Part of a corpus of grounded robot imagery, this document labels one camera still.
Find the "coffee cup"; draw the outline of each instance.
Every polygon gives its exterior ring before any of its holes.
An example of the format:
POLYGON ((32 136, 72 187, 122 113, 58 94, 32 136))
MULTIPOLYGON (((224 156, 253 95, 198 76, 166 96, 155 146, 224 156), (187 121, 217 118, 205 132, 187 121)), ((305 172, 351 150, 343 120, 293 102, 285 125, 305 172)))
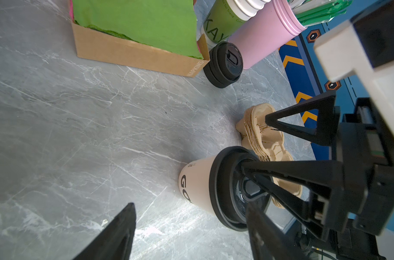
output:
POLYGON ((225 41, 270 0, 216 0, 201 28, 209 46, 225 41))
POLYGON ((247 204, 254 201, 265 211, 271 200, 269 194, 244 176, 241 164, 248 161, 259 159, 240 146, 193 161, 181 170, 179 190, 189 202, 217 216, 223 225, 245 231, 247 204))

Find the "black plastic lid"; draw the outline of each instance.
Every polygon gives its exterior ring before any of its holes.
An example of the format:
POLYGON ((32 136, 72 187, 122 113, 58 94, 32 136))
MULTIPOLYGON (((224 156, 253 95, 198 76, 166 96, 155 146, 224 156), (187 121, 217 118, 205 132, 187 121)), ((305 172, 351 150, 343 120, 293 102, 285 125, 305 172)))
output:
POLYGON ((240 51, 229 42, 221 42, 210 50, 210 62, 203 68, 207 79, 218 88, 236 82, 243 71, 240 51))
POLYGON ((243 71, 243 60, 237 47, 227 42, 221 44, 217 51, 217 62, 220 69, 228 79, 239 77, 243 71))
MULTIPOLYGON (((220 222, 233 230, 247 230, 245 213, 249 200, 244 185, 252 181, 244 177, 241 163, 258 160, 247 149, 233 146, 223 149, 213 162, 209 179, 210 200, 220 222)), ((271 196, 262 190, 258 194, 254 201, 265 210, 271 196)))

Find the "green napkin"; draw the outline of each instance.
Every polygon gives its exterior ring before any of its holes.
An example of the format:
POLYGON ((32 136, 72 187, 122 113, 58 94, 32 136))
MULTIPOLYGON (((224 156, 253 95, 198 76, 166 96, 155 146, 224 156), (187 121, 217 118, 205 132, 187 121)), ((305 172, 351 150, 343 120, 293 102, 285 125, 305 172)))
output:
POLYGON ((83 27, 203 59, 192 0, 73 0, 73 9, 83 27))

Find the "gray marble surface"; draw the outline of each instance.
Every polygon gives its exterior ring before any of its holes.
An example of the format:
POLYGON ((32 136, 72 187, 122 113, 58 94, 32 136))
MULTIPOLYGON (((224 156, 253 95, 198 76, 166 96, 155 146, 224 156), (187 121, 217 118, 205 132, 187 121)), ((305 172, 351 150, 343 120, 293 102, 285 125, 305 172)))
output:
MULTIPOLYGON (((0 259, 72 259, 128 202, 133 260, 251 259, 247 233, 186 201, 177 179, 239 145, 235 123, 264 102, 295 103, 277 52, 217 89, 203 72, 77 58, 66 0, 0 0, 0 259)), ((286 148, 314 159, 304 140, 286 136, 286 148)), ((291 219, 273 205, 268 215, 281 228, 291 219)))

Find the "orange chevron pattern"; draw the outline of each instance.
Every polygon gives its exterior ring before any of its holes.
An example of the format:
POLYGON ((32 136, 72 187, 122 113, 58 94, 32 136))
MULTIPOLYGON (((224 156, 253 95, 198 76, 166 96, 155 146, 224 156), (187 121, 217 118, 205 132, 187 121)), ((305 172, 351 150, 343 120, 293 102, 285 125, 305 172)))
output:
POLYGON ((304 114, 302 115, 302 121, 305 123, 308 118, 311 118, 314 121, 317 121, 317 116, 314 115, 313 113, 310 113, 308 111, 305 111, 304 114))
POLYGON ((299 65, 304 66, 304 61, 302 59, 290 57, 290 56, 286 55, 285 58, 283 59, 283 62, 282 62, 284 68, 287 66, 288 62, 293 62, 295 64, 299 64, 299 65))
POLYGON ((297 96, 295 97, 295 101, 296 101, 297 104, 298 104, 298 103, 301 101, 301 99, 307 100, 307 99, 310 99, 310 98, 312 98, 312 96, 309 96, 309 95, 307 95, 307 94, 298 92, 297 96))
POLYGON ((290 46, 297 47, 297 42, 292 39, 289 42, 287 42, 285 45, 290 45, 290 46))

